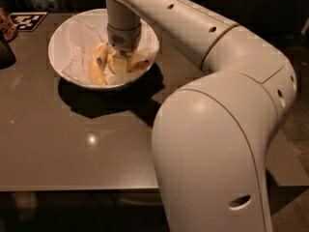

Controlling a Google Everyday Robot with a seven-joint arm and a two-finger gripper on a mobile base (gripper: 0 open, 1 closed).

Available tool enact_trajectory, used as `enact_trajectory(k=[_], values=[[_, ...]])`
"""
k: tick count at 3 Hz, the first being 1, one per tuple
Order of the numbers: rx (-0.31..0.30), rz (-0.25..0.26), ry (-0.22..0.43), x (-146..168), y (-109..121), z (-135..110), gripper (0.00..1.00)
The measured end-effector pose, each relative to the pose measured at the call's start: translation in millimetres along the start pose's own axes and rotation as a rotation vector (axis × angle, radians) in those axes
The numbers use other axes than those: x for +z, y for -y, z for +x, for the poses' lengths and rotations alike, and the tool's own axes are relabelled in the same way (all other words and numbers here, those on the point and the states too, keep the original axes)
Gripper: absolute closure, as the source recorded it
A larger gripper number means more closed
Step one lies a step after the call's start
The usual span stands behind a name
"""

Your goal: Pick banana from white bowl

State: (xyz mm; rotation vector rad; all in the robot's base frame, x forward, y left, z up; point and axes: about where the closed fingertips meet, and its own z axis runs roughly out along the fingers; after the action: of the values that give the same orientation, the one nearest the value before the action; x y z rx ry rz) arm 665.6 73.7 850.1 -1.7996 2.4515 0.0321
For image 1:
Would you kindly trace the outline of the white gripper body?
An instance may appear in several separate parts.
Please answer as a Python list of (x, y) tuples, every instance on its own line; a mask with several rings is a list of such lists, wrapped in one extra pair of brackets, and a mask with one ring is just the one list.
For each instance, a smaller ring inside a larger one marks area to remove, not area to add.
[(130, 53), (137, 48), (141, 40), (142, 23), (132, 29), (121, 29), (107, 24), (108, 41), (115, 48)]

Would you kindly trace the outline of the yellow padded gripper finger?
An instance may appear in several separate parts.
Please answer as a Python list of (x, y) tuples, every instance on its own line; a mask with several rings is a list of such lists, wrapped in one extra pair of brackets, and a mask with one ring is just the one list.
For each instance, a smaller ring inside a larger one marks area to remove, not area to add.
[(116, 51), (112, 55), (112, 70), (114, 74), (126, 74), (128, 66), (128, 56), (126, 53)]

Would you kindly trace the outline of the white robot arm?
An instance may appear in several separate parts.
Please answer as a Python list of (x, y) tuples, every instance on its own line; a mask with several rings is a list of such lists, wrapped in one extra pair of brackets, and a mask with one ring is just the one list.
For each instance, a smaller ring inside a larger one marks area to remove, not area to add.
[(153, 125), (154, 168), (171, 232), (272, 232), (266, 155), (296, 97), (289, 59), (189, 0), (106, 0), (158, 30), (203, 77), (170, 95)]

